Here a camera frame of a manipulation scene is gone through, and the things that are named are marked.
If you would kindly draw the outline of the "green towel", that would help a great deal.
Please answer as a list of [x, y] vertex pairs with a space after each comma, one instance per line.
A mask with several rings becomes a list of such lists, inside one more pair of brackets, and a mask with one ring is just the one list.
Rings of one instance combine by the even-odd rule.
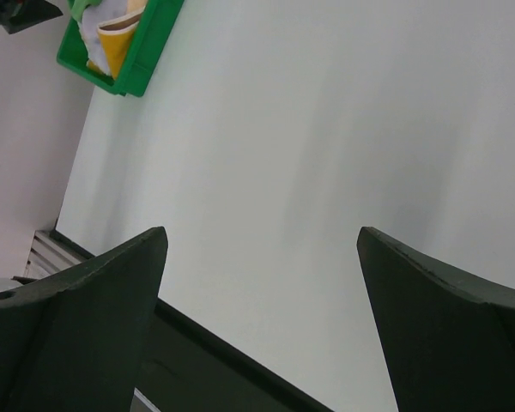
[[73, 0], [70, 3], [70, 14], [76, 21], [80, 21], [88, 7], [99, 6], [101, 0]]

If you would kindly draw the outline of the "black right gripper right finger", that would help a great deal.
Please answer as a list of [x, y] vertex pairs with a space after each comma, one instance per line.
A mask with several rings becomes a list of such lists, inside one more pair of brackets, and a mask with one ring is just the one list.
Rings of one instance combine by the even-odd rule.
[[515, 411], [515, 289], [373, 227], [360, 266], [401, 411]]

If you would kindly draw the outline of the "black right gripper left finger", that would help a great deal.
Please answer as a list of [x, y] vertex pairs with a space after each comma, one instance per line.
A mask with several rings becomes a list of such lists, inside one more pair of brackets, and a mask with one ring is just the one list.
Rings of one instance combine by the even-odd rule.
[[153, 227], [0, 293], [0, 411], [127, 411], [167, 257]]

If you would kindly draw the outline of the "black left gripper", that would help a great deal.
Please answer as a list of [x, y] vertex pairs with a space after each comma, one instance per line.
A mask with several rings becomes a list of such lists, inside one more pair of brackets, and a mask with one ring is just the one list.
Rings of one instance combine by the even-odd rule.
[[63, 15], [46, 0], [0, 0], [0, 27], [8, 34], [19, 33]]

